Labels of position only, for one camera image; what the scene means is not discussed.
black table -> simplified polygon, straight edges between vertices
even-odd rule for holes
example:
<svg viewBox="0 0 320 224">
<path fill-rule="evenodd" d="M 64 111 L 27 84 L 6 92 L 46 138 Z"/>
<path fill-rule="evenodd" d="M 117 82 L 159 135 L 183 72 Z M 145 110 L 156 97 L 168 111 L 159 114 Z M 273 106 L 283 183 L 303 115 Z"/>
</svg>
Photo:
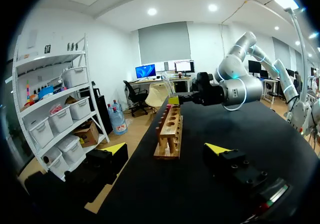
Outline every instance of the black table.
<svg viewBox="0 0 320 224">
<path fill-rule="evenodd" d="M 319 159 L 305 139 L 284 119 L 258 101 L 246 103 L 234 112 L 221 105 L 184 103 L 181 106 L 180 160 L 155 160 L 155 128 L 165 104 L 104 200 L 98 215 L 112 223 L 244 221 L 250 214 L 248 203 L 236 198 L 223 181 L 213 178 L 203 162 L 204 143 L 244 151 L 258 169 L 287 180 L 294 188 L 281 204 L 279 213 L 283 215 L 292 211 Z"/>
</svg>

roller shade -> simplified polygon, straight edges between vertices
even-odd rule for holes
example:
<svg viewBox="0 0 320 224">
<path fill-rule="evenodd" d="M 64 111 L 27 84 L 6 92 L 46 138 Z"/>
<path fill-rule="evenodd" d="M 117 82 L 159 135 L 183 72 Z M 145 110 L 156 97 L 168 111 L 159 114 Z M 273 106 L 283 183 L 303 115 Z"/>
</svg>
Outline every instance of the roller shade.
<svg viewBox="0 0 320 224">
<path fill-rule="evenodd" d="M 290 58 L 289 46 L 275 37 L 272 37 L 272 40 L 273 40 L 273 46 L 274 46 L 275 59 L 280 59 L 280 61 L 282 61 L 283 65 L 285 66 L 285 68 L 291 70 L 291 58 Z"/>
<path fill-rule="evenodd" d="M 187 23 L 173 22 L 138 30 L 141 64 L 191 59 Z"/>
</svg>

white shelving unit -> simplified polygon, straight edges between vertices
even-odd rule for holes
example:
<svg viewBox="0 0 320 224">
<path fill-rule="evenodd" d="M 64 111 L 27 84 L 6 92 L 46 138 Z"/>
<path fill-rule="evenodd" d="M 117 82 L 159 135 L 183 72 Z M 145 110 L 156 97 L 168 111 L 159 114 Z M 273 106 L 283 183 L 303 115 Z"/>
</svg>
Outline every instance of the white shelving unit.
<svg viewBox="0 0 320 224">
<path fill-rule="evenodd" d="M 57 142 L 59 142 L 62 138 L 64 138 L 66 135 L 71 133 L 75 128 L 80 126 L 82 123 L 87 121 L 88 119 L 92 119 L 95 124 L 102 130 L 102 134 L 99 134 L 98 138 L 98 143 L 96 145 L 88 146 L 83 148 L 83 152 L 86 154 L 96 148 L 96 146 L 103 141 L 103 139 L 106 139 L 107 142 L 109 142 L 108 135 L 106 133 L 106 130 L 104 128 L 104 125 L 102 123 L 97 103 L 95 100 L 95 95 L 94 95 L 94 90 L 92 87 L 92 82 L 90 79 L 90 71 L 89 71 L 89 62 L 88 62 L 88 37 L 87 34 L 84 35 L 83 38 L 81 38 L 77 44 L 80 44 L 83 42 L 83 49 L 82 50 L 74 50 L 74 51 L 64 51 L 63 53 L 48 53 L 48 54 L 43 54 L 43 55 L 36 55 L 36 56 L 31 56 L 25 59 L 18 60 L 18 54 L 19 54 L 19 42 L 20 42 L 20 36 L 17 39 L 17 43 L 15 45 L 14 49 L 14 57 L 13 57 L 13 66 L 12 66 L 12 90 L 13 90 L 13 100 L 14 100 L 14 105 L 15 105 L 15 110 L 16 110 L 16 115 L 19 120 L 22 132 L 24 134 L 24 137 L 26 141 L 28 142 L 28 145 L 30 146 L 34 156 L 38 160 L 38 162 L 42 165 L 42 167 L 48 171 L 48 166 L 44 163 L 42 156 L 50 150 Z M 36 83 L 37 80 L 35 80 L 35 75 L 34 72 L 39 72 L 39 70 L 43 71 L 45 70 L 46 72 L 46 77 L 50 75 L 50 73 L 55 73 L 52 72 L 53 69 L 61 69 L 62 65 L 61 64 L 70 64 L 73 67 L 80 66 L 82 63 L 82 59 L 84 59 L 86 72 L 87 72 L 87 77 L 88 77 L 88 83 L 78 85 L 75 87 L 72 87 L 70 89 L 61 91 L 57 94 L 54 94 L 46 99 L 40 100 L 37 103 L 33 104 L 32 106 L 29 106 L 28 108 L 24 109 L 23 111 L 20 111 L 22 108 L 22 101 L 19 99 L 22 95 L 26 95 L 26 90 L 22 90 L 21 86 L 22 84 L 21 80 L 25 80 L 26 78 L 21 78 L 21 76 L 24 75 L 30 75 L 31 82 Z M 50 79 L 57 78 L 58 76 L 50 76 Z M 53 133 L 53 139 L 45 145 L 43 148 L 41 148 L 37 143 L 34 142 L 34 139 L 31 137 L 28 129 L 28 124 L 30 120 L 35 119 L 35 117 L 40 116 L 49 116 L 48 110 L 52 105 L 55 104 L 58 100 L 61 98 L 65 97 L 67 98 L 67 95 L 77 95 L 79 97 L 79 90 L 83 88 L 89 88 L 90 92 L 90 98 L 92 100 L 93 106 L 94 106 L 94 111 L 92 111 L 89 115 L 85 116 L 81 120 L 72 120 L 73 125 L 64 130 L 61 133 L 54 132 L 54 129 L 52 129 Z M 86 155 L 82 156 L 77 162 L 75 163 L 70 163 L 67 162 L 69 165 L 69 171 L 73 171 L 76 169 L 80 163 L 86 158 Z"/>
</svg>

monitor screen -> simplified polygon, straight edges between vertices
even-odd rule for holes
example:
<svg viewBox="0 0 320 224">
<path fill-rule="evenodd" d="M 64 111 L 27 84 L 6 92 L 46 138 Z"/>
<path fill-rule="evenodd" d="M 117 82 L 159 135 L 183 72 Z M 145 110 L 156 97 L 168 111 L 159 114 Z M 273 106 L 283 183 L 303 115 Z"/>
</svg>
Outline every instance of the monitor screen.
<svg viewBox="0 0 320 224">
<path fill-rule="evenodd" d="M 164 72 L 165 71 L 165 63 L 164 62 L 157 62 L 155 65 L 155 72 Z"/>
<path fill-rule="evenodd" d="M 195 67 L 193 61 L 181 61 L 175 62 L 175 71 L 176 72 L 184 72 L 184 73 L 194 73 Z"/>
<path fill-rule="evenodd" d="M 287 69 L 286 70 L 289 74 L 289 76 L 295 77 L 295 72 L 293 70 Z"/>
<path fill-rule="evenodd" d="M 135 68 L 136 78 L 146 78 L 156 76 L 155 64 L 143 65 Z"/>
<path fill-rule="evenodd" d="M 249 72 L 260 73 L 260 71 L 261 71 L 261 63 L 254 60 L 249 60 Z"/>
<path fill-rule="evenodd" d="M 268 72 L 266 70 L 261 70 L 260 77 L 261 78 L 269 78 Z"/>
</svg>

robotic arm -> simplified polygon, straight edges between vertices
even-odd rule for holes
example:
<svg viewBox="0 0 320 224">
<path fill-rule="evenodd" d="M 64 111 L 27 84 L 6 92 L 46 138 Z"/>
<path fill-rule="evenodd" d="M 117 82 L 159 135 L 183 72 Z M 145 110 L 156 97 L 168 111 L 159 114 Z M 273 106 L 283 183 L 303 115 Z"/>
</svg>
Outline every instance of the robotic arm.
<svg viewBox="0 0 320 224">
<path fill-rule="evenodd" d="M 246 32 L 231 48 L 230 52 L 217 67 L 214 77 L 219 85 L 212 86 L 208 74 L 197 74 L 199 92 L 191 96 L 179 97 L 179 102 L 193 101 L 197 104 L 222 104 L 228 111 L 236 111 L 244 103 L 259 101 L 263 94 L 262 82 L 250 76 L 243 65 L 247 55 L 253 56 L 267 70 L 272 79 L 279 77 L 287 101 L 287 121 L 299 132 L 307 135 L 320 121 L 320 103 L 314 103 L 313 111 L 308 104 L 299 100 L 296 88 L 289 77 L 284 64 L 277 59 L 271 62 L 264 51 L 256 46 L 257 38 L 252 32 Z M 239 105 L 234 109 L 228 106 Z"/>
</svg>

